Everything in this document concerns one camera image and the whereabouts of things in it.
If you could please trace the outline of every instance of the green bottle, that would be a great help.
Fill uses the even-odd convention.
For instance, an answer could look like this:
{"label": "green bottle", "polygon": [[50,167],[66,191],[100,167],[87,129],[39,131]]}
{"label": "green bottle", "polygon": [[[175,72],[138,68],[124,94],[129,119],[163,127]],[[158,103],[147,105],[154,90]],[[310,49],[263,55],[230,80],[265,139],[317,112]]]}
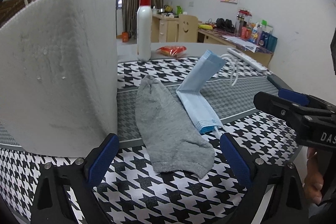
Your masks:
{"label": "green bottle", "polygon": [[177,6],[177,12],[176,13],[178,15],[183,13],[181,6]]}

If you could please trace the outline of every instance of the human hand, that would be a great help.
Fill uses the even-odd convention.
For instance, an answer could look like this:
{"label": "human hand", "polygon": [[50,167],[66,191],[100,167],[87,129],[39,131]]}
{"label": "human hand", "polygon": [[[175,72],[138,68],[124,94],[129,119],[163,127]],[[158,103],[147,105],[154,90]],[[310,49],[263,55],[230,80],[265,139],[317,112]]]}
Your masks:
{"label": "human hand", "polygon": [[319,172],[317,153],[314,148],[308,148],[307,159],[307,176],[304,179],[303,187],[304,194],[310,202],[320,204],[322,200],[323,176]]}

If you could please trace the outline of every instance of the white foam board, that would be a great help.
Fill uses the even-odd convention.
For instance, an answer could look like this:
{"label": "white foam board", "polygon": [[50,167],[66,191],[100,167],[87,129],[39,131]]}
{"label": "white foam board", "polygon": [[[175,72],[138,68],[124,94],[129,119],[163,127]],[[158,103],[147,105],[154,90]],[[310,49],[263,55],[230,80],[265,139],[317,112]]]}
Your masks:
{"label": "white foam board", "polygon": [[36,0],[0,29],[0,121],[28,152],[85,157],[117,133],[115,0]]}

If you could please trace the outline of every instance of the white power strip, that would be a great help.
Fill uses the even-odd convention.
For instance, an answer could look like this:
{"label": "white power strip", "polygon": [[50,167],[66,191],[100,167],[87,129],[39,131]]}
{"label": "white power strip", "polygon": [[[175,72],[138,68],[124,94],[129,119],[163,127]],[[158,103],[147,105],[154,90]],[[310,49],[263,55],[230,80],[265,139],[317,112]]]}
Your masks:
{"label": "white power strip", "polygon": [[249,65],[251,65],[252,68],[256,69],[259,72],[264,72],[264,71],[268,70],[268,68],[264,67],[263,65],[261,65],[260,63],[255,61],[253,58],[251,58],[248,55],[242,53],[241,51],[237,50],[236,48],[230,48],[227,51],[228,51],[228,53],[236,56],[240,60],[243,60],[244,62],[248,63]]}

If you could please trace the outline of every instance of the bolt head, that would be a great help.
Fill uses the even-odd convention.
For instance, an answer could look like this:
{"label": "bolt head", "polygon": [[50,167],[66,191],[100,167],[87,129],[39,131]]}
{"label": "bolt head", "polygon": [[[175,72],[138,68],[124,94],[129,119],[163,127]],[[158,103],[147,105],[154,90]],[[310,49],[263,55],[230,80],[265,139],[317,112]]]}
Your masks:
{"label": "bolt head", "polygon": [[52,163],[48,162],[44,165],[44,169],[50,169],[52,167]]}
{"label": "bolt head", "polygon": [[264,160],[261,159],[261,158],[257,158],[257,159],[255,160],[255,163],[258,164],[258,165],[263,165],[263,164],[264,164]]}
{"label": "bolt head", "polygon": [[306,118],[308,121],[312,121],[312,120],[313,120],[312,117],[307,116],[307,115],[305,115],[305,118]]}
{"label": "bolt head", "polygon": [[82,159],[82,158],[78,158],[78,159],[75,161],[75,164],[76,164],[76,165],[81,165],[83,162],[84,162],[84,159]]}
{"label": "bolt head", "polygon": [[287,166],[288,166],[290,169],[294,169],[294,168],[295,168],[295,164],[292,163],[292,162],[288,162],[288,163],[287,163]]}

